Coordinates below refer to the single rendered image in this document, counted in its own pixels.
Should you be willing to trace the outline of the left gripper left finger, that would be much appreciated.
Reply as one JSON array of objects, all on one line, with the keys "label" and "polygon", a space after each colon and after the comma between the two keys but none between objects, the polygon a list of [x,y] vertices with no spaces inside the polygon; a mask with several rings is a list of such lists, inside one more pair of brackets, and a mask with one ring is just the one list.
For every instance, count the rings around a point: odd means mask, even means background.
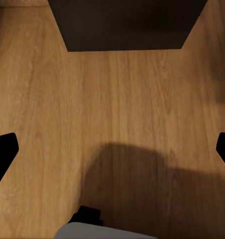
[{"label": "left gripper left finger", "polygon": [[14,132],[0,135],[0,181],[18,151],[18,140]]}]

